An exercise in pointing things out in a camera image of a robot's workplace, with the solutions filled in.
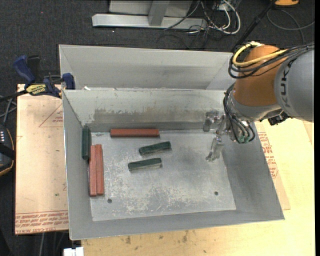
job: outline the yellow cable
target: yellow cable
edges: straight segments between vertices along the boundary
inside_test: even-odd
[[[237,62],[237,58],[238,56],[247,48],[251,47],[251,46],[254,46],[254,47],[257,47],[257,46],[263,46],[264,44],[262,43],[259,43],[259,42],[255,42],[255,41],[252,41],[252,42],[249,42],[247,43],[246,45],[242,46],[239,50],[236,51],[236,53],[234,54],[233,58],[232,58],[232,63],[237,66],[237,67],[245,67],[245,66],[248,66],[248,65],[251,65],[251,64],[254,64],[254,63],[257,63],[259,61],[262,61],[262,60],[265,60],[265,59],[269,59],[269,58],[273,58],[273,57],[276,57],[282,53],[284,53],[286,50],[280,50],[280,51],[277,51],[277,52],[274,52],[274,53],[270,53],[268,55],[265,55],[265,56],[262,56],[262,57],[259,57],[259,58],[255,58],[255,59],[252,59],[252,60],[249,60],[249,61],[245,61],[245,62]]]

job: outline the wooden block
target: wooden block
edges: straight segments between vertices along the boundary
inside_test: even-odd
[[[162,167],[162,160],[161,158],[151,158],[136,162],[130,162],[128,164],[129,171],[135,171],[140,169],[146,169],[146,168],[160,168]]]
[[[105,178],[104,178],[104,156],[102,145],[95,145],[95,161],[96,161],[96,193],[101,196],[105,193]]]
[[[89,195],[97,195],[97,164],[96,164],[96,146],[91,145],[89,158]]]
[[[139,148],[139,153],[141,156],[144,156],[144,155],[162,152],[162,151],[166,151],[166,150],[170,150],[170,149],[171,149],[171,143],[170,143],[170,141],[166,141],[166,142],[153,144],[150,146],[143,146],[143,147]]]
[[[91,132],[88,126],[82,128],[82,158],[88,160],[90,158]]]
[[[158,129],[111,129],[111,137],[159,137]]]

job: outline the scuff mark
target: scuff mark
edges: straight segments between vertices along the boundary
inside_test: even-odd
[[[131,238],[130,238],[130,236],[128,236],[128,237],[125,239],[125,243],[128,244],[128,245],[131,245]]]
[[[188,232],[189,232],[189,230],[186,230],[186,231],[185,231],[185,235],[184,235],[183,238],[182,238],[182,242],[183,242],[183,243],[186,243],[186,242],[188,241],[188,238],[187,238]]]

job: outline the metal stand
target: metal stand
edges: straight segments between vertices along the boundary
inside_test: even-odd
[[[192,1],[111,1],[111,4],[112,2],[115,3],[110,6],[109,11],[117,14],[95,14],[92,16],[93,27],[166,29],[180,22],[192,4]],[[174,29],[189,29],[201,26],[202,23],[202,18],[186,18]]]

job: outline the white cable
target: white cable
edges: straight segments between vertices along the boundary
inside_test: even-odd
[[[226,3],[230,8],[231,10],[234,11],[235,15],[236,15],[236,18],[237,18],[237,24],[238,24],[238,28],[233,31],[233,32],[228,32],[228,31],[224,31],[223,28],[216,28],[217,30],[223,32],[224,34],[227,34],[227,35],[233,35],[233,34],[236,34],[237,32],[239,32],[240,28],[241,28],[241,20],[240,20],[240,16],[238,14],[238,12],[236,11],[236,9],[226,0],[223,0],[224,3]]]
[[[224,8],[225,13],[227,14],[227,17],[228,17],[228,20],[229,20],[228,25],[227,25],[227,26],[218,27],[216,24],[212,23],[212,25],[209,25],[208,27],[211,28],[211,29],[214,29],[214,30],[221,31],[222,33],[227,34],[227,35],[234,35],[234,34],[236,34],[237,32],[239,32],[239,30],[240,30],[240,28],[241,28],[240,16],[239,16],[238,12],[236,11],[236,9],[235,9],[228,1],[223,0],[223,2],[224,2],[225,4],[227,4],[227,5],[231,8],[231,10],[235,13],[236,18],[237,18],[237,29],[236,29],[235,31],[231,31],[231,32],[225,31],[225,29],[227,29],[227,28],[230,26],[230,24],[231,24],[231,18],[230,18],[230,16],[229,16],[228,11],[226,10],[226,8],[225,8],[224,6],[223,6],[223,8]],[[202,1],[201,1],[201,5],[202,5],[203,10],[204,10],[205,7],[204,7],[204,4],[203,4]],[[204,11],[204,14],[205,14],[205,16],[207,17],[207,19],[209,19],[209,20],[211,21],[210,17],[207,15],[206,11]]]

